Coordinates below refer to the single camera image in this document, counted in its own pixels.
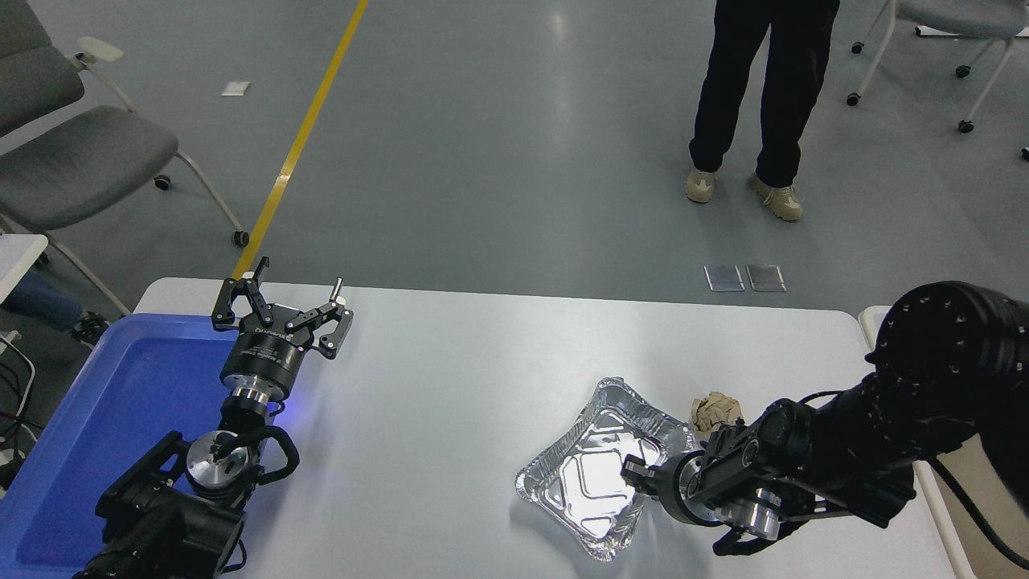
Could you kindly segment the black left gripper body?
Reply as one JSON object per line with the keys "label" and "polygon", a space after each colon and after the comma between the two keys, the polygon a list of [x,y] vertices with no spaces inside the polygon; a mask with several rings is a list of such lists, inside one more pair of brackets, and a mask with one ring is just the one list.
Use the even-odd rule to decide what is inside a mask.
{"label": "black left gripper body", "polygon": [[305,353],[314,343],[312,330],[287,333],[284,325],[243,322],[220,379],[229,389],[256,386],[270,400],[286,400],[293,391]]}

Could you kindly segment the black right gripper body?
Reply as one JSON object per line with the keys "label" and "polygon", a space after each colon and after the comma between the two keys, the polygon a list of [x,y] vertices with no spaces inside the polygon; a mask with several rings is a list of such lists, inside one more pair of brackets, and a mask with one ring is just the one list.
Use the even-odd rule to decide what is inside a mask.
{"label": "black right gripper body", "polygon": [[697,459],[702,454],[676,454],[658,466],[654,473],[655,495],[662,509],[684,524],[701,524],[702,518],[691,511],[691,502],[684,498],[683,475],[691,479]]}

